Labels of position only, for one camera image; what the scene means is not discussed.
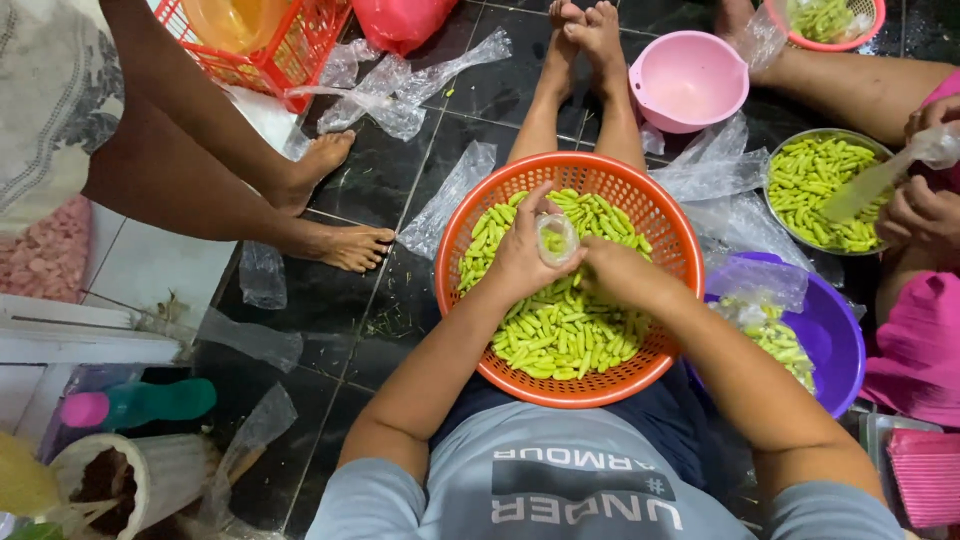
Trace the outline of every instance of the white pot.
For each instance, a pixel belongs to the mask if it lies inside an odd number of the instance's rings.
[[[57,474],[62,500],[69,500],[80,490],[86,466],[110,449],[127,458],[136,482],[133,513],[117,540],[131,540],[140,530],[195,501],[216,470],[215,454],[199,435],[128,439],[99,433],[66,447],[50,464]]]

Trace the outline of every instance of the hand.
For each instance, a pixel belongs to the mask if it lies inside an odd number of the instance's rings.
[[[627,246],[599,236],[585,236],[582,244],[589,272],[581,284],[594,294],[655,315],[671,306],[678,293],[693,297],[682,282]]]
[[[938,99],[922,109],[915,110],[910,114],[903,132],[906,141],[910,142],[913,135],[927,128],[953,121],[960,121],[960,93]]]
[[[580,248],[573,258],[560,268],[550,268],[540,260],[537,242],[540,241],[534,221],[540,213],[563,213],[555,203],[545,198],[551,184],[541,184],[516,207],[514,225],[504,234],[496,249],[496,257],[481,282],[493,282],[493,290],[513,305],[550,283],[566,276],[580,266],[587,250]]]
[[[916,244],[948,269],[960,266],[960,195],[934,193],[915,176],[880,209],[876,235],[893,245]]]

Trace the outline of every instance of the red plastic crate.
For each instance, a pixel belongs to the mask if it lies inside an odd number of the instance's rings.
[[[349,0],[292,0],[267,46],[248,56],[200,43],[180,0],[160,0],[154,15],[211,78],[273,95],[288,111],[301,113],[311,96],[286,98],[283,92],[320,79],[351,9]]]

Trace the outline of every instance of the stainless steel bowl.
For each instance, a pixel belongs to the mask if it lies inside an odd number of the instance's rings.
[[[892,158],[894,156],[894,153],[891,152],[890,149],[888,149],[886,146],[883,146],[879,142],[876,142],[875,140],[869,138],[866,135],[861,135],[859,133],[851,132],[848,130],[840,130],[836,128],[825,128],[825,129],[819,129],[819,130],[809,130],[809,131],[798,133],[796,135],[791,136],[790,138],[786,139],[783,143],[781,143],[776,150],[774,150],[773,154],[770,155],[770,159],[772,160],[776,155],[778,155],[780,151],[783,150],[784,146],[789,146],[796,142],[810,140],[810,139],[816,140],[817,142],[823,142],[830,138],[836,138],[837,140],[845,140],[847,141],[848,144],[855,144],[857,146],[862,146],[872,151],[877,156],[877,158],[881,161],[886,161],[889,158]],[[811,244],[810,242],[807,242],[802,236],[794,233],[793,229],[790,229],[790,227],[787,226],[786,222],[783,221],[782,218],[780,218],[780,215],[777,213],[777,211],[774,210],[773,206],[770,205],[770,194],[768,193],[769,189],[770,189],[770,174],[767,174],[767,182],[766,184],[763,185],[763,199],[767,203],[767,208],[770,209],[770,213],[774,214],[774,217],[777,218],[777,221],[780,222],[780,225],[784,229],[786,229],[786,231],[791,236],[793,236],[795,240],[802,243],[804,246],[810,246],[811,248],[818,251],[822,251],[824,253],[830,253],[834,255],[842,255],[842,256],[848,256],[848,257],[860,257],[864,255],[873,255],[873,254],[880,253],[881,251],[886,249],[886,246],[882,243],[882,241],[879,244],[877,244],[877,246],[874,249],[870,251],[855,252],[855,253],[844,251],[844,250],[832,249],[832,248],[822,248],[820,246],[816,246],[814,244]]]

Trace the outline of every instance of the black tile floor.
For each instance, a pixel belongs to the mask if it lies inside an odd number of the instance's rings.
[[[582,0],[577,4],[586,5]],[[954,0],[900,0],[887,6],[881,33],[861,54],[906,56],[960,64],[960,11]],[[414,69],[463,54],[497,26],[506,29],[514,55],[474,66],[447,84],[453,89],[427,101],[423,128],[404,143],[384,134],[369,118],[359,120],[347,162],[324,181],[307,219],[329,224],[365,224],[399,230],[433,196],[472,140],[497,144],[504,164],[530,105],[549,36],[549,0],[462,0],[441,30],[410,55]],[[709,31],[713,3],[706,0],[620,0],[621,38],[630,61],[658,35]],[[362,36],[354,22],[343,40]],[[361,77],[373,66],[363,64]],[[561,149],[589,150],[599,131],[597,101],[588,93],[588,66],[560,113]],[[304,121],[316,121],[331,100],[320,98]],[[752,90],[744,106],[750,149],[773,149],[786,137],[830,123],[771,92]],[[667,153],[650,159],[664,166],[692,135],[667,138]],[[305,338],[300,366],[290,374],[226,347],[201,343],[198,375],[214,381],[221,396],[213,435],[226,446],[242,417],[276,382],[300,414],[233,490],[231,508],[240,518],[288,537],[304,536],[336,465],[350,423],[404,356],[438,322],[432,264],[394,246],[386,263],[365,276],[286,259],[289,305],[279,311],[245,306],[233,268],[217,307],[229,317]]]

